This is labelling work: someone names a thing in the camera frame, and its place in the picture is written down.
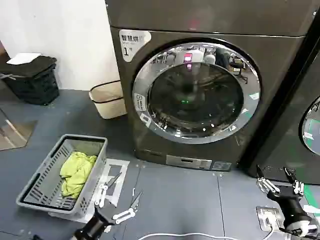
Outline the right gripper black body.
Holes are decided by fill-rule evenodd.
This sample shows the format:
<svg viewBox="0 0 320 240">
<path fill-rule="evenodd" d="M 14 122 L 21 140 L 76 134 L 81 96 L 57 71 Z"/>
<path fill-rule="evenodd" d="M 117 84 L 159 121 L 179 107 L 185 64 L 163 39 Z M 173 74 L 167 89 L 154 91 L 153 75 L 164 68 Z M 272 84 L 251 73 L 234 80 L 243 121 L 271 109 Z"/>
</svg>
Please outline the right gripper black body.
<svg viewBox="0 0 320 240">
<path fill-rule="evenodd" d="M 303 198 L 299 194 L 295 194 L 292 186 L 279 186 L 280 192 L 267 193 L 267 197 L 278 203 L 284 216 L 283 225 L 289 227 L 296 223 L 310 223 L 310 217 L 300 205 L 300 200 Z"/>
</svg>

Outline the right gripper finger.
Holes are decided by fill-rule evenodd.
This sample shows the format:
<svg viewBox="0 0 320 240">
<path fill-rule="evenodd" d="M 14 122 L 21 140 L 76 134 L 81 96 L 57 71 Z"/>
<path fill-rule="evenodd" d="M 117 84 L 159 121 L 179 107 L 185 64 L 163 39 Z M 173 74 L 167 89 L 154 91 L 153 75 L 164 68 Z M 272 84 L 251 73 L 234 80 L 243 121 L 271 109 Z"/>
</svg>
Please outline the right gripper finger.
<svg viewBox="0 0 320 240">
<path fill-rule="evenodd" d="M 269 192 L 272 192 L 274 194 L 279 194 L 281 192 L 276 185 L 264 177 L 263 171 L 258 164 L 256 165 L 256 176 L 256 184 L 263 193 L 268 194 Z"/>
<path fill-rule="evenodd" d="M 303 196 L 304 195 L 304 183 L 302 181 L 298 181 L 296 178 L 296 175 L 293 171 L 290 171 L 288 168 L 284 167 L 283 168 L 284 173 L 288 179 L 288 182 L 292 185 L 293 187 L 293 192 L 296 195 Z"/>
</svg>

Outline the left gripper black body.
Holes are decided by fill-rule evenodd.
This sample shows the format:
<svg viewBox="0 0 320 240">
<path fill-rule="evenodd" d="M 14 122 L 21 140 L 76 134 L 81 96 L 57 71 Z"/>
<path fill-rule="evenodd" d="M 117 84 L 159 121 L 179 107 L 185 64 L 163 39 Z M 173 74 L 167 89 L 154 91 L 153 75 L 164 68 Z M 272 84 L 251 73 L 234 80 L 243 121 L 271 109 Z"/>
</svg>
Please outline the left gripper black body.
<svg viewBox="0 0 320 240">
<path fill-rule="evenodd" d="M 83 238 L 85 240 L 99 240 L 107 227 L 113 225 L 114 220 L 112 217 L 101 213 L 100 208 L 95 208 L 92 218 L 83 227 Z"/>
</svg>

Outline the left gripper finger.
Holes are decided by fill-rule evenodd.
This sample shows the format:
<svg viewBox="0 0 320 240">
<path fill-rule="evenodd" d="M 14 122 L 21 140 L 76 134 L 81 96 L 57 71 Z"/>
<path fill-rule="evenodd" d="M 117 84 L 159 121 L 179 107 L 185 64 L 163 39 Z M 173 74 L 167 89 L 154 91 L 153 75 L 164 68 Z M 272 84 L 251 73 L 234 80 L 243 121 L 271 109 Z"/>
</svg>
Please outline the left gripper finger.
<svg viewBox="0 0 320 240">
<path fill-rule="evenodd" d="M 108 182 L 105 182 L 99 185 L 99 190 L 94 202 L 95 206 L 98 206 L 99 208 L 104 207 L 107 190 L 118 180 L 118 178 L 121 175 L 122 173 L 119 172 L 116 176 L 113 176 Z"/>
<path fill-rule="evenodd" d="M 116 224 L 120 224 L 128 219 L 134 218 L 136 216 L 136 213 L 138 211 L 138 206 L 140 202 L 140 198 L 143 194 L 143 191 L 141 191 L 133 200 L 132 204 L 130 207 L 118 214 L 115 214 L 112 219 L 115 221 Z"/>
</svg>

